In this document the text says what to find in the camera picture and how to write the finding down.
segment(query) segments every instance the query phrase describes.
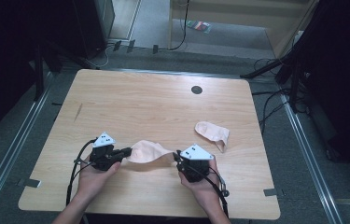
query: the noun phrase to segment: table top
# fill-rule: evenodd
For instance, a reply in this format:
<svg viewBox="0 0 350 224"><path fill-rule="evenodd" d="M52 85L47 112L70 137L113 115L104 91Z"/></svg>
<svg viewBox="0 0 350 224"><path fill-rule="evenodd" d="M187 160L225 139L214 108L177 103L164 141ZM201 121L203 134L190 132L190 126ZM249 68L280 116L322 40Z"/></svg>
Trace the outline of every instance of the table top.
<svg viewBox="0 0 350 224"><path fill-rule="evenodd" d="M191 91L203 89L201 94ZM194 130L209 121L230 130L221 153ZM31 174L41 180L25 188L19 208L62 211L73 160L91 139L107 132L115 148L140 140L166 149L184 150L196 143L215 154L217 167L231 195L232 218L277 219L276 196L265 196L273 180L258 119L245 80L148 73L80 70ZM91 153L87 147L82 158ZM77 190L77 179L73 194ZM87 212L168 217L205 217L191 192L180 183L175 163L132 163L124 159Z"/></svg>

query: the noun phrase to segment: forearm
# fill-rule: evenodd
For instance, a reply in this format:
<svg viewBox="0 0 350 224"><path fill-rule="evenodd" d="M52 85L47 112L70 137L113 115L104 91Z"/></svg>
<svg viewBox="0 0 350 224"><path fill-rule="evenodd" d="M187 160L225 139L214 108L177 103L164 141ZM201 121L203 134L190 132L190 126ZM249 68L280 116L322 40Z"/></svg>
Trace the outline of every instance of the forearm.
<svg viewBox="0 0 350 224"><path fill-rule="evenodd" d="M219 204L211 204L209 206L203 207L203 210L209 217L209 220L212 224L231 223Z"/></svg>
<svg viewBox="0 0 350 224"><path fill-rule="evenodd" d="M90 202L91 199L76 195L52 224L78 224Z"/></svg>

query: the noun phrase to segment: metal frame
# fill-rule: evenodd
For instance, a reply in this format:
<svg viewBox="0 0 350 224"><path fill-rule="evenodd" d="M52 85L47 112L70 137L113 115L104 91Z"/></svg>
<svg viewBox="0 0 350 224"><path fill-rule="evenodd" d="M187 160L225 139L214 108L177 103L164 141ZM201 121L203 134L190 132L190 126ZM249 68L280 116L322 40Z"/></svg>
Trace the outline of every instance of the metal frame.
<svg viewBox="0 0 350 224"><path fill-rule="evenodd" d="M9 175L9 172L12 169L12 166L14 165L16 159L18 158L18 155L21 152L22 146L27 136L29 135L29 132L32 130L35 124L35 120L38 117L41 108L46 102L53 79L54 75L51 72L49 72L46 79L46 89L42 93L41 97L37 101L33 102L32 107L26 116L26 119L23 121L22 126L17 132L17 135L15 136L11 145L9 146L6 156L0 163L0 191L6 182L6 179Z"/></svg>
<svg viewBox="0 0 350 224"><path fill-rule="evenodd" d="M288 97L281 95L282 102L288 102ZM308 166L309 173L315 183L317 193L322 202L323 208L326 212L326 215L329 219L329 223L337 224L343 223L340 212L338 211L337 205L331 195L329 186L324 179L323 174L320 171L319 165L315 159L314 153L309 145L308 138L303 131L302 125L300 123L299 117L297 114L294 114L291 106L289 104L285 105L288 119L293 127L294 133L296 134L297 140L300 144L302 155L305 159L306 165Z"/></svg>

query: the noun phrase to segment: round hole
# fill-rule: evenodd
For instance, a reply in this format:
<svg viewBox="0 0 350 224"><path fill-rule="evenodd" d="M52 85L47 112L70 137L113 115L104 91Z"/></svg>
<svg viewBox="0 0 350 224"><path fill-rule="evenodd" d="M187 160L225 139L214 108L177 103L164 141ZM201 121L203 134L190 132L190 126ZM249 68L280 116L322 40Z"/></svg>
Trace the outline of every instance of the round hole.
<svg viewBox="0 0 350 224"><path fill-rule="evenodd" d="M199 87L199 86L193 86L191 88L191 91L194 93L194 94L201 94L202 93L202 88Z"/></svg>

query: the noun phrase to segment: cord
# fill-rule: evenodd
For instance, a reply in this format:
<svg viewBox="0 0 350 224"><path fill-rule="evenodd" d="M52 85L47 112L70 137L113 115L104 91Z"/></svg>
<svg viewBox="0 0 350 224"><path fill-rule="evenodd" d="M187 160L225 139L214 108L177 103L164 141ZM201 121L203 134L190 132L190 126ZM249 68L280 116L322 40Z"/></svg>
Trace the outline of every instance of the cord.
<svg viewBox="0 0 350 224"><path fill-rule="evenodd" d="M282 106L286 103L282 103L279 106L277 106L268 116L265 116L266 114L266 109L269 101L276 95L276 94L286 94L289 95L290 89L282 89L280 91L274 91L274 92L269 92L269 91L264 91L264 92L256 92L252 93L253 95L259 95L259 94L269 94L271 93L271 96L268 97L268 99L265 101L264 108L262 110L262 120L259 121L259 125L261 126L261 135L264 135L265 132L265 122L268 117L270 117L274 112L278 111L279 109L282 108Z"/></svg>
<svg viewBox="0 0 350 224"><path fill-rule="evenodd" d="M218 186L217 186L215 183L213 183L213 181L212 181L211 179L209 179L207 176L201 174L201 172L197 171L197 170L194 169L192 166L189 166L189 165L188 165L187 167L190 168L193 172L197 173L198 175L203 176L203 178L204 178L207 182L209 182L209 184L212 185L213 189L215 190L215 192L217 193L218 197L219 197L220 200L221 200L221 203L222 203L222 206L223 206L224 214L225 214L227 217L229 217L229 214L228 214L228 203L227 203L227 201L225 200L225 197L224 197L222 191L218 188ZM216 175L218 176L218 179L219 179L219 181L220 181L220 183L221 183L221 178L219 177L218 173L216 173Z"/></svg>
<svg viewBox="0 0 350 224"><path fill-rule="evenodd" d="M186 16L185 16L185 19L184 19L184 30L183 30L183 40L181 41L181 43L175 47L175 48L171 48L171 49L160 49L160 50L176 50L178 48L180 48L183 43L184 43L184 40L186 39L186 35L187 35L187 32L186 32L186 26L187 26L187 17L189 15L189 0L187 0L187 3L185 5L183 5L186 7Z"/></svg>
<svg viewBox="0 0 350 224"><path fill-rule="evenodd" d="M70 176L70 182L69 182L69 186L67 186L67 194L66 194L66 206L70 203L70 197L71 197L71 194L72 194L72 188L73 188L73 182L74 180L76 179L76 176L79 174L79 172L83 169L85 169L86 167L90 166L91 165L91 162L86 165L85 167L81 168L76 174L76 168L77 168L77 165L78 165L78 161L82 161L81 159L81 155L82 153L84 152L85 148L91 144L91 143L94 143L96 139L93 139L93 140L90 140L88 143L86 143L84 145L84 147L82 147L82 149L79 151L78 153L78 156L77 156L77 159L75 160L75 165L73 167L73 171L72 171L72 175Z"/></svg>
<svg viewBox="0 0 350 224"><path fill-rule="evenodd" d="M107 55L107 50L110 49L111 47L113 47L114 44L113 43L109 43L107 44L107 47L105 48L105 63L104 64L95 64L93 62L91 62L88 59L85 59L85 61L87 61L88 63L90 63L91 65L95 66L96 68L100 68L103 66L106 66L108 64L108 55Z"/></svg>
<svg viewBox="0 0 350 224"><path fill-rule="evenodd" d="M223 191L223 186L225 186L225 183L223 183L224 179L212 167L209 166L209 169L212 170L214 174L216 174L218 180L220 181L220 189L221 189L221 192L222 192Z"/></svg>
<svg viewBox="0 0 350 224"><path fill-rule="evenodd" d="M256 60L256 61L254 62L254 65L253 65L254 71L257 71L256 65L257 65L257 63L258 63L259 61L262 61L262 60L267 60L265 66L267 66L267 65L269 64L269 62L278 61L278 62L280 62L280 64L282 64L282 65L284 65L284 66L292 67L290 64L286 64L285 62L283 62L283 59L286 58L286 57L288 56L288 54L289 54L292 50L294 50L294 43L295 43L295 39L296 39L296 37L298 36L298 34L299 34L299 33L297 33L296 35L294 35L293 40L292 40L292 43L291 43L291 48L286 52L286 54L285 54L283 57L280 57L280 58L278 58L278 59L266 59L266 58L258 59L258 60ZM274 74L274 75L277 75L275 72L272 71L272 69L270 69L269 72L271 72L271 73ZM251 75L251 74L248 74L248 75L240 75L240 78L254 78L254 77L260 76L260 75L262 75L262 74L253 75L253 76L250 76L250 75Z"/></svg>
<svg viewBox="0 0 350 224"><path fill-rule="evenodd" d="M178 22L179 22L181 31L183 31L183 34L184 34L184 32L186 32L186 27L185 26L183 27L183 24L182 24L183 20L180 19L180 20L178 20ZM186 43L186 46L183 48L183 50L187 49L187 47L189 46L189 44L187 43L187 40L184 40L184 42Z"/></svg>

